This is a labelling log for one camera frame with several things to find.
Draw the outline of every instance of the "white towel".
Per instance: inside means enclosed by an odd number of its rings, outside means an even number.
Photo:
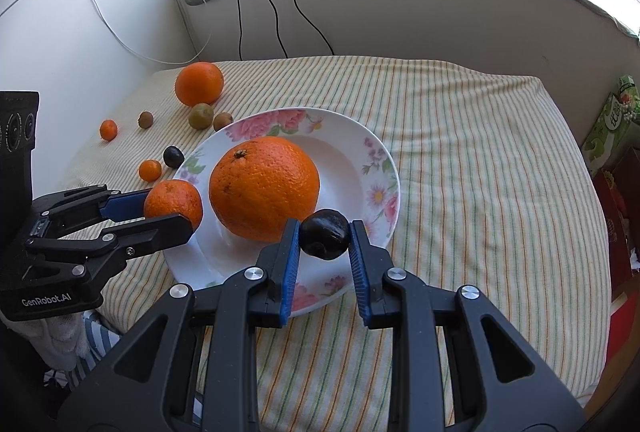
[[[20,336],[27,338],[49,367],[72,370],[78,356],[89,354],[82,313],[26,322],[12,322],[0,312],[0,320]]]

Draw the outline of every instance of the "red box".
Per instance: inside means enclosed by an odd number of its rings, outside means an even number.
[[[613,170],[616,186],[628,211],[631,238],[640,245],[640,151],[629,148]]]
[[[620,294],[622,285],[631,278],[630,252],[626,245],[625,231],[622,226],[618,207],[616,206],[616,202],[609,188],[609,183],[602,173],[602,170],[599,170],[596,176],[593,177],[593,186],[598,194],[600,205],[604,212],[604,218],[607,222],[611,299],[615,300]]]

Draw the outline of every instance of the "camera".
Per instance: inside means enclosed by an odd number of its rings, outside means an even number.
[[[30,213],[31,151],[39,103],[37,92],[0,91],[0,251]]]

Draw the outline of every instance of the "snack package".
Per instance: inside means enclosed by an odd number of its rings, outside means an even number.
[[[623,76],[618,80],[618,97],[623,105],[623,113],[629,121],[640,120],[640,94],[631,76]]]
[[[635,91],[638,95],[635,85],[632,89],[626,88],[625,94],[630,96]],[[604,166],[625,136],[631,121],[624,114],[622,103],[618,101],[615,94],[609,94],[595,125],[580,148],[591,177]]]

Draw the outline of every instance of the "black cable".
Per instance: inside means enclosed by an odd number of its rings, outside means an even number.
[[[282,40],[280,39],[280,23],[278,21],[278,10],[276,9],[276,6],[272,0],[268,0],[268,1],[269,1],[269,4],[271,4],[271,7],[273,8],[273,13],[276,15],[276,36],[278,37],[280,47],[282,48],[282,52],[284,52],[284,57],[289,58],[289,55],[287,54],[287,50],[284,48],[284,45],[282,44]]]
[[[316,27],[316,25],[311,20],[309,20],[306,17],[306,15],[300,10],[300,7],[298,6],[298,1],[297,0],[293,0],[293,4],[296,6],[296,9],[302,15],[302,17],[309,23],[309,25],[311,25],[316,31],[318,31],[318,34],[320,34],[320,36],[322,36],[322,39],[324,40],[324,43],[326,44],[326,46],[329,47],[329,50],[331,51],[332,56],[335,56],[334,48],[331,46],[329,41],[324,37],[324,34],[322,34],[322,31],[319,30]]]
[[[242,62],[242,13],[240,12],[240,0],[238,0],[238,25],[240,25],[240,38],[238,39],[238,56]]]

